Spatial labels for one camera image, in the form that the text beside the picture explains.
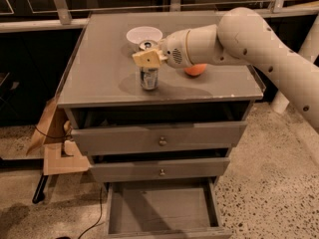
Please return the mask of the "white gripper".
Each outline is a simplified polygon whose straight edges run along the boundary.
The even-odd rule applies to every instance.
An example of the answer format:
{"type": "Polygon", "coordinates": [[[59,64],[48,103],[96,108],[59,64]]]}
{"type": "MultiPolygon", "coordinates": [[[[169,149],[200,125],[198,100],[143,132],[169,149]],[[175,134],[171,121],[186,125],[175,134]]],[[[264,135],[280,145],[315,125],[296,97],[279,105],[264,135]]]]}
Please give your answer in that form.
{"type": "Polygon", "coordinates": [[[138,67],[159,68],[163,62],[173,68],[188,68],[198,64],[223,65],[229,56],[217,38],[217,26],[180,30],[168,35],[159,49],[147,49],[133,54],[138,67]]]}

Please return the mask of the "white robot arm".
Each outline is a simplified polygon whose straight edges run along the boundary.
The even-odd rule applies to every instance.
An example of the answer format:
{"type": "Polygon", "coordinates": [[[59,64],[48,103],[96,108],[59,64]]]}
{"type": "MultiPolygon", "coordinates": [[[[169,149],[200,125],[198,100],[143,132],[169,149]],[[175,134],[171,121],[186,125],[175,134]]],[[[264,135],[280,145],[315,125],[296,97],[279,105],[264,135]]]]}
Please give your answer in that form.
{"type": "Polygon", "coordinates": [[[289,49],[251,9],[235,8],[216,25],[173,32],[133,59],[143,68],[252,65],[319,131],[319,68],[289,49]]]}

